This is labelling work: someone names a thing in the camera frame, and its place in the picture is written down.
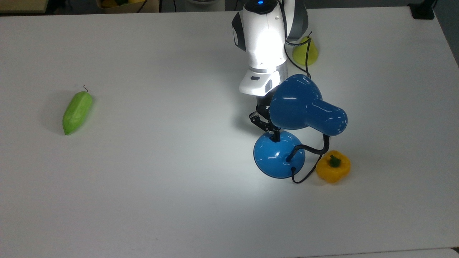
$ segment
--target power cord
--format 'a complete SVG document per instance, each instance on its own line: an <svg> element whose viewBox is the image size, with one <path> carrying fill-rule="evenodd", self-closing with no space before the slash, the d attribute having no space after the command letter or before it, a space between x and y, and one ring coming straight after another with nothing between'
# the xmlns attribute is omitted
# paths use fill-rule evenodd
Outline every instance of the power cord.
<svg viewBox="0 0 459 258"><path fill-rule="evenodd" d="M148 1L148 0L145 0L145 2L142 4L142 6L141 6L141 7L139 8L139 10L137 11L137 13L139 13L139 12L142 10L142 8L145 6L145 4L146 4L147 1ZM161 2L162 2L162 0L159 0L159 12L161 12Z"/></svg>
<svg viewBox="0 0 459 258"><path fill-rule="evenodd" d="M298 69L300 69L301 71L305 72L306 73L306 76L308 76L309 78L311 78L311 74L309 73L309 70L308 70L308 57L309 57L309 47L310 47L310 42L311 42L311 34L312 34L312 31L309 33L308 35L308 40L302 42L302 43L292 43L292 42L288 42L288 41L285 41L285 44L286 45L291 45L291 46L302 46L302 45L305 45L307 44L308 47L306 48L306 56L305 56L305 69L299 67L291 58L290 56L288 55L287 53L287 48L286 48L286 45L284 45L284 51L285 51L285 55L287 56L288 60Z"/></svg>
<svg viewBox="0 0 459 258"><path fill-rule="evenodd" d="M295 155L295 153L300 150L300 149L303 149L303 150L306 150L306 151L309 151L313 154L317 154L319 155L319 158L317 159L316 163L314 164L313 168L309 171L309 173L303 178L301 179L300 181L296 181L295 180L295 171L297 170L296 167L292 167L291 168L291 180L295 183L295 184L300 184L302 183L304 180L306 180L312 173L313 171L315 170L316 166L317 166L317 163L319 162L319 160L322 158L322 155L324 155L325 153L327 153L328 149L330 148L330 136L328 135L324 135L323 134L323 137L324 137L324 147L321 149L321 150L318 150L318 149L314 149L312 147L309 147L307 145L304 145L304 144L299 144L297 146L295 146L295 148L293 149L293 151L290 153L290 155L287 157L287 159L285 161L287 162L290 162L290 160L293 158L293 155Z"/></svg>

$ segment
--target cardboard box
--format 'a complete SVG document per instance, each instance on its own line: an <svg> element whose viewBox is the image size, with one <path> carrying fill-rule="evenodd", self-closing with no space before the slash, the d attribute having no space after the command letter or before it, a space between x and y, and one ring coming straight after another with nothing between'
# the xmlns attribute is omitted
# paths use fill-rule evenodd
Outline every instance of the cardboard box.
<svg viewBox="0 0 459 258"><path fill-rule="evenodd" d="M111 8L102 8L102 1L96 0L97 6L102 13L136 13L142 7L142 4L144 4L143 1ZM159 12L159 0L148 0L140 12Z"/></svg>

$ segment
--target blue lamp base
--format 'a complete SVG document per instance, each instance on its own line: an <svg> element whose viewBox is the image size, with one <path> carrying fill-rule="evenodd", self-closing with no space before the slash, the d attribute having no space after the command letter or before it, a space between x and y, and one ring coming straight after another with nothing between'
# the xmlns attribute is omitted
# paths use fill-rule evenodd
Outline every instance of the blue lamp base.
<svg viewBox="0 0 459 258"><path fill-rule="evenodd" d="M258 168L263 173L274 178L291 177L291 168L295 167L295 174L303 167L305 154L304 150L299 150L295 156L286 162L296 145L301 144L300 140L289 132L280 133L280 141L273 142L271 134L265 133L257 140L253 148L253 157Z"/></svg>

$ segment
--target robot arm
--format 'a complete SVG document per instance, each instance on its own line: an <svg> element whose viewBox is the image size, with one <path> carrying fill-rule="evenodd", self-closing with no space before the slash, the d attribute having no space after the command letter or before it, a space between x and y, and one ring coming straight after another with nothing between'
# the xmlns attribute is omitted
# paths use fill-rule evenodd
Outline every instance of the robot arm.
<svg viewBox="0 0 459 258"><path fill-rule="evenodd" d="M265 96L287 77L284 44L299 39L308 27L300 0L249 0L233 19L235 44L249 55L242 93Z"/></svg>

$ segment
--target blue desk lamp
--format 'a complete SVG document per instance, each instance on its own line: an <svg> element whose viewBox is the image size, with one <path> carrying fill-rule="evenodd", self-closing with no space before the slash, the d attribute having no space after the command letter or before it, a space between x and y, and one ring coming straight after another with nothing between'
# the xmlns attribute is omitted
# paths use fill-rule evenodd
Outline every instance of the blue desk lamp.
<svg viewBox="0 0 459 258"><path fill-rule="evenodd" d="M281 131L277 137L269 132L255 143L253 156L257 166L274 178L293 177L303 167L305 151L325 154L329 137L340 134L347 126L344 110L322 100L316 84L307 76L287 78L274 92L269 108L269 123L279 129L314 128L324 135L324 148L316 150L302 145L293 134Z"/></svg>

